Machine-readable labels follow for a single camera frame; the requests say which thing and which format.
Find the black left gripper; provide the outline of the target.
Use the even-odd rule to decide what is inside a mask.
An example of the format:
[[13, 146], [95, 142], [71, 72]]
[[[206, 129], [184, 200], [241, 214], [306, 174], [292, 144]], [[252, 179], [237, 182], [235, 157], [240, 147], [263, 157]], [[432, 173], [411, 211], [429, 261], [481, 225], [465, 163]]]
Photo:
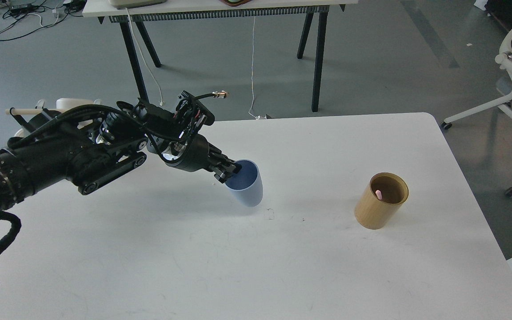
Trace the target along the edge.
[[242, 170], [242, 165], [229, 159], [220, 150], [211, 148], [211, 144], [205, 136], [197, 134], [191, 142], [173, 156], [170, 153], [162, 153], [161, 158], [171, 168], [185, 172], [196, 172], [207, 169], [213, 172], [220, 184], [225, 184], [234, 174]]

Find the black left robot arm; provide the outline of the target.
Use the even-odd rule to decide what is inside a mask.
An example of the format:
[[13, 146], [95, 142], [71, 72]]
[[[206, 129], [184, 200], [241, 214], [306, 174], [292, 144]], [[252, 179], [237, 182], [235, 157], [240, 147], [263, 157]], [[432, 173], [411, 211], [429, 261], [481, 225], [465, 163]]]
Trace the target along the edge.
[[167, 166], [215, 174], [222, 184], [242, 170], [199, 132], [215, 116], [201, 103], [208, 97], [225, 99], [224, 91], [179, 95], [175, 111], [138, 99], [118, 101], [116, 107], [83, 104], [67, 111], [41, 109], [30, 121], [12, 117], [27, 132], [14, 136], [0, 150], [0, 220], [10, 229], [0, 239], [0, 255], [16, 239], [22, 223], [8, 209], [29, 196], [68, 180], [88, 195], [144, 164], [144, 148]]

